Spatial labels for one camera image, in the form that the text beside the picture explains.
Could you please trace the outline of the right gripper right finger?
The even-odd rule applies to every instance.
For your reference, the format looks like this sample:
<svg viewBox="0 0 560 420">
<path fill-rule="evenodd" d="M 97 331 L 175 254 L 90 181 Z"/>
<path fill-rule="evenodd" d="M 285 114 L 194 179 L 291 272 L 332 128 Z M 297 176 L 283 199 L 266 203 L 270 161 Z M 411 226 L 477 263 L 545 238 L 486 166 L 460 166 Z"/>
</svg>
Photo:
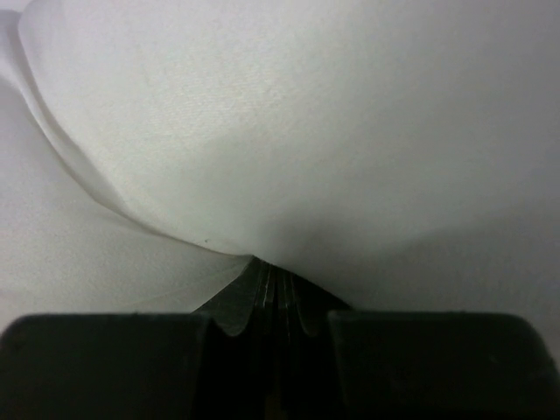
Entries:
<svg viewBox="0 0 560 420">
<path fill-rule="evenodd" d="M 350 309 L 349 304 L 301 276 L 278 267 L 273 267 L 273 274 L 277 337 L 319 337 L 326 329 L 329 312 Z"/>
</svg>

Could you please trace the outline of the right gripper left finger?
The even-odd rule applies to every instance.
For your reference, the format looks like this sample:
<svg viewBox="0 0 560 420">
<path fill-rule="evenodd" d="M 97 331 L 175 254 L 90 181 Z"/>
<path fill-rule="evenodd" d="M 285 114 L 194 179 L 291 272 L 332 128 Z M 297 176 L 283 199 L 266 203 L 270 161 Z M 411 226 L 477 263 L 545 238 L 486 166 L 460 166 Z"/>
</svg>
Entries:
<svg viewBox="0 0 560 420">
<path fill-rule="evenodd" d="M 252 259 L 227 287 L 192 313 L 210 321 L 224 340 L 262 338 L 272 329 L 274 306 L 273 268 Z"/>
</svg>

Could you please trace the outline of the white pillow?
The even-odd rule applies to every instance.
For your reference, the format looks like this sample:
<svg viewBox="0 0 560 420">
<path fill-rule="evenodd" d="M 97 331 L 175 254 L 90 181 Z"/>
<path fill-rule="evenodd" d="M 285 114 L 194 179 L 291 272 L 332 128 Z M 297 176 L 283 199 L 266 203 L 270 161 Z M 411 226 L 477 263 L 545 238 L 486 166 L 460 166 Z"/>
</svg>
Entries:
<svg viewBox="0 0 560 420">
<path fill-rule="evenodd" d="M 90 195 L 222 253 L 559 228 L 556 1 L 34 1 L 1 79 Z"/>
</svg>

